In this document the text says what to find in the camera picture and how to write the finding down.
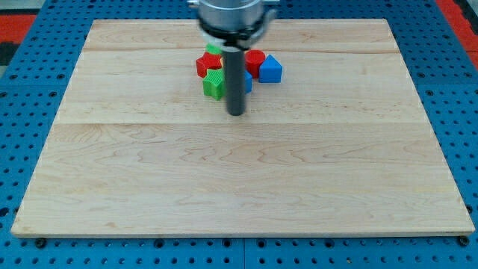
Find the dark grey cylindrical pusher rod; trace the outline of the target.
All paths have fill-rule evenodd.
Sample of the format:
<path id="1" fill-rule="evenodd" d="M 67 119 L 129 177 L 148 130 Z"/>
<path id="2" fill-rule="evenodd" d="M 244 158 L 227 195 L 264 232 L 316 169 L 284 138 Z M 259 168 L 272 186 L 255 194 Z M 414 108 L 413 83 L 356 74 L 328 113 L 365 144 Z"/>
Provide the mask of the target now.
<path id="1" fill-rule="evenodd" d="M 222 56 L 226 87 L 226 109 L 230 115 L 240 116 L 246 108 L 244 51 L 234 47 L 224 47 Z"/>

